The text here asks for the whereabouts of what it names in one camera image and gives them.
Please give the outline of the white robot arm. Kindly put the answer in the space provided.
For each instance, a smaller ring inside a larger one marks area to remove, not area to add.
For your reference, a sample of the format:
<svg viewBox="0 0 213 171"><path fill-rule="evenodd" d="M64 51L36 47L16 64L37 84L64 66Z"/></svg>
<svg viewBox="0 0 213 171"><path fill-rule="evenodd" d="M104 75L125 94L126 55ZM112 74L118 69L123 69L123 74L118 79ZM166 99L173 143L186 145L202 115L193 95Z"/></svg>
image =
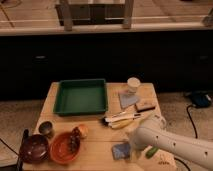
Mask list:
<svg viewBox="0 0 213 171"><path fill-rule="evenodd" d="M163 116L147 117L128 137L134 150L142 151L151 145L213 171L213 142L168 132Z"/></svg>

